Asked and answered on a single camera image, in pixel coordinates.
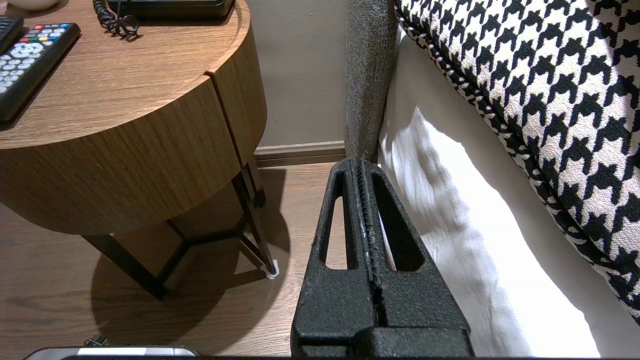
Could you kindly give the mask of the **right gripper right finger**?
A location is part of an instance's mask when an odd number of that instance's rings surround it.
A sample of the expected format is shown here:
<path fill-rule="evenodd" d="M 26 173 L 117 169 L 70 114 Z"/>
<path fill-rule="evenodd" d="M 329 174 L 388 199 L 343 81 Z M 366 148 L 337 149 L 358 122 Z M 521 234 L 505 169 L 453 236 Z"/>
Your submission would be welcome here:
<path fill-rule="evenodd" d="M 366 259 L 382 325 L 470 331 L 466 317 L 380 167 L 364 162 Z"/>

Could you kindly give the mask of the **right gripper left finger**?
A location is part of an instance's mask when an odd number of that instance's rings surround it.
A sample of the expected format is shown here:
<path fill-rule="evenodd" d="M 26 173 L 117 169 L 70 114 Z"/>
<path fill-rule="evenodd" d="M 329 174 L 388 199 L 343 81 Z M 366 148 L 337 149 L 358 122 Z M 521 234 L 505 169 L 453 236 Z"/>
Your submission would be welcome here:
<path fill-rule="evenodd" d="M 372 168 L 365 159 L 347 158 L 330 171 L 291 325 L 296 358 L 346 358 L 356 334 L 378 325 L 382 228 L 371 189 Z M 338 199 L 346 269 L 327 265 Z"/>

